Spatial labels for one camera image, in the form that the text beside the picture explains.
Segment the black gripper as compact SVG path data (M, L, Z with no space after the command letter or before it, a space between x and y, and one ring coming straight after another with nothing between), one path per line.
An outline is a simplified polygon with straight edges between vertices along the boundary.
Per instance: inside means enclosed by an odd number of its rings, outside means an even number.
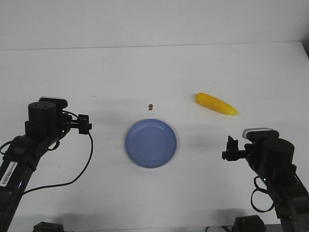
M230 135L227 139L226 151L222 152L222 159L226 161L237 161L239 159L247 159L250 154L245 150L239 150L239 141L233 139Z
M89 115L82 115L63 112L61 115L61 127L63 132L69 132L71 129L78 129L79 134L89 134L92 124L89 122Z

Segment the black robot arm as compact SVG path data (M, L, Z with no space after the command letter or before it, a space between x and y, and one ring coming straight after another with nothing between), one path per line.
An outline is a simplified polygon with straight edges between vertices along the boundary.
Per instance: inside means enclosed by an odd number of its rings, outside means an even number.
M227 139L222 158L227 161L246 159L250 168L265 184L256 186L256 191L267 194L280 219L309 218L309 193L296 174L293 162L295 147L277 136L252 138L249 144L239 150L238 141Z
M64 99L41 97L28 105L25 135L17 136L5 145L0 166L0 230L6 232L12 222L26 187L36 171L41 157L60 145L71 129L79 134L90 134L92 125L88 115L65 111Z

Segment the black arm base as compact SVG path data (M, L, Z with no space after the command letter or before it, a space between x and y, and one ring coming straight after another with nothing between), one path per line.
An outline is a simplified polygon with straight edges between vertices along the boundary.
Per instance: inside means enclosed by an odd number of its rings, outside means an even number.
M266 226L258 215L237 217L232 227L233 232L265 232Z
M33 232L64 232L62 224L40 222L33 227Z

